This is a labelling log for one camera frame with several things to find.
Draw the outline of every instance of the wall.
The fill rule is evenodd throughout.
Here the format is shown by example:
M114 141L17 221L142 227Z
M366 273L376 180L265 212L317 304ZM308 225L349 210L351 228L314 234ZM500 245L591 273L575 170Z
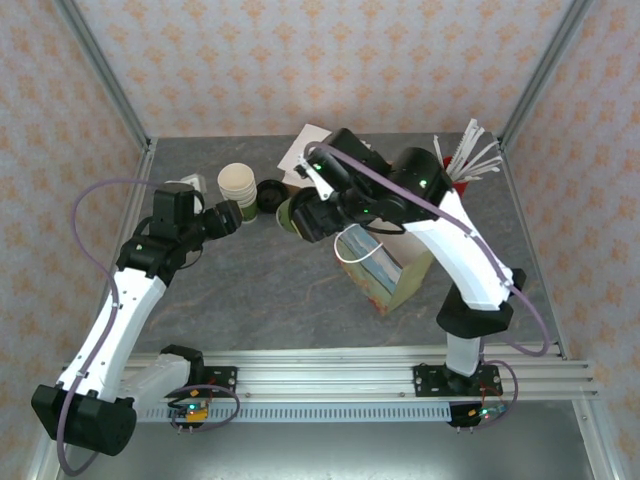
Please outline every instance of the wall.
M0 4L0 464L24 478L43 431L29 407L80 347L104 281L69 210L84 187L133 175L134 144L52 0ZM79 227L111 259L124 187L88 199Z
M571 353L640 472L640 4L596 0L509 155Z
M81 0L153 136L500 131L570 0Z

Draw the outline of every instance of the gray marble surface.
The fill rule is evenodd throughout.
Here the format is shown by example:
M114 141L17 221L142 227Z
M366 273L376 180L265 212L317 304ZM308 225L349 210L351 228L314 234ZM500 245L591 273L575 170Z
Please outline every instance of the gray marble surface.
M443 154L452 154L459 134L439 134ZM433 151L433 134L362 135L387 160L406 147ZM242 162L256 181L282 178L276 165L294 137L218 137L161 139L151 180L204 175L209 205L222 200L216 178L220 169ZM481 149L492 140L485 134ZM463 204L476 227L508 266L528 274L525 292L555 338L551 308L502 173L488 174L469 186ZM150 212L145 198L143 215ZM381 316L334 258L331 239L307 243L286 233L272 215L261 214L235 234L209 242L193 267L179 272L149 317L136 352L157 352L169 343L200 350L370 347L444 344L435 322L451 285L434 263L422 288L405 304ZM513 299L510 333L519 341L537 341L531 315Z

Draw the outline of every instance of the green cup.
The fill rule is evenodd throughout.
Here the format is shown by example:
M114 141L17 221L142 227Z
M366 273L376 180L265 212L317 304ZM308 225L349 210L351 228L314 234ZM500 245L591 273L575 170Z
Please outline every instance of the green cup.
M291 203L291 199L287 198L284 202L280 204L278 207L278 211L276 212L276 221L280 228L282 228L285 232L298 233L291 223L291 219L289 218L289 204Z
M242 223L251 223L258 216L258 200L256 198L246 206L243 206L241 205L241 202L238 202L238 206L242 212Z

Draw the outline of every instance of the stacked paper cups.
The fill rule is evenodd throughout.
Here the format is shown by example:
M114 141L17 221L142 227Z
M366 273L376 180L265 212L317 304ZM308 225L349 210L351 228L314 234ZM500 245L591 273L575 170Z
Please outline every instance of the stacked paper cups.
M231 163L218 175L218 187L226 200L235 200L242 210L244 223L252 222L258 214L258 191L253 170L244 163Z

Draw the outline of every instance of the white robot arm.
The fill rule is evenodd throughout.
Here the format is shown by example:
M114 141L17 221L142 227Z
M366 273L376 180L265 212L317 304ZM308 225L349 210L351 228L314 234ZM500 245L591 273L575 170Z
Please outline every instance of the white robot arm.
M52 439L57 438L60 423L65 443L117 455L133 434L136 411L148 409L186 384L202 383L191 378L198 371L194 366L204 368L201 354L176 346L164 349L152 366L134 377L122 382L122 375L145 321L185 265L187 253L235 232L242 223L235 202L206 210L203 206L202 194L185 183L166 183L154 192L152 216L138 225L120 250L114 275L118 303L110 294L56 385L38 386L31 399ZM114 308L118 309L115 322Z
M415 235L431 250L454 281L437 317L447 332L446 368L462 377L472 377L479 363L482 336L506 330L509 325L513 313L507 303L510 288L516 285L521 289L524 272L512 271L492 253L504 278L498 276L472 238L480 234L464 211L451 180L428 151L406 149L389 165L346 129L334 132L323 144L436 205L467 227L464 232L407 202L320 148L298 160L296 170L315 186L291 200L292 223L302 238L315 242L349 224L366 226L375 218L382 218Z

